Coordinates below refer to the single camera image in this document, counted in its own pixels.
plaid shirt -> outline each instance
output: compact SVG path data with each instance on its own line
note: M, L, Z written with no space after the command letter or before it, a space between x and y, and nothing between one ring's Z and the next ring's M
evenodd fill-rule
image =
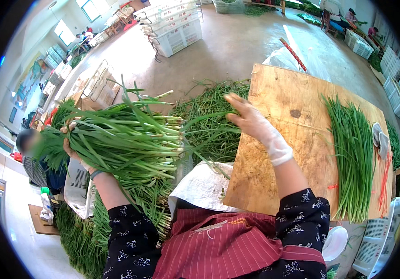
M33 157L23 157L23 168L28 174L31 181L40 187L48 187L47 175L42 166Z

wooden cutting board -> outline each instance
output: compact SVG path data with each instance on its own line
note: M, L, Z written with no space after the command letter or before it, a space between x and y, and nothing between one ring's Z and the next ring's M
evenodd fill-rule
M366 118L379 122L388 136L383 112L365 99L333 83L310 75L274 66L254 64L248 100L270 120L293 148L315 196L330 202L332 218L338 207L338 170L330 128L330 118L322 102L324 96L338 97L359 105ZM387 175L387 199L379 209L385 161L377 160L370 198L369 219L387 216L393 186L393 166ZM276 215L279 198L273 166L264 146L242 134L233 173L223 203L239 209Z

gloved hand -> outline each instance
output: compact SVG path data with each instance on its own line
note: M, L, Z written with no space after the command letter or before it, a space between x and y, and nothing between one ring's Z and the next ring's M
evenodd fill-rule
M76 127L76 122L71 122L68 126L69 126L70 131L73 131L74 128ZM68 132L67 126L62 127L60 129L60 131L63 133L67 133ZM95 168L93 168L90 165L88 165L87 163L85 163L81 159L81 157L78 155L78 153L70 147L70 142L69 142L68 138L63 139L63 150L65 150L65 152L70 156L70 158L78 160L81 163L81 165L84 167L84 169L86 169L90 174L96 170Z
M270 156L271 163L278 166L293 158L293 149L287 144L281 133L250 102L234 93L225 95L228 101L242 117L229 113L226 117L242 129L242 132L260 141Z

red string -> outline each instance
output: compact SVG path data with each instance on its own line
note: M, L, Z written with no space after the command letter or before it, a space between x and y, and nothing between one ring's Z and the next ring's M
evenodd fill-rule
M328 189L335 189L338 188L338 183L334 184L334 185L330 185L329 187L327 187Z

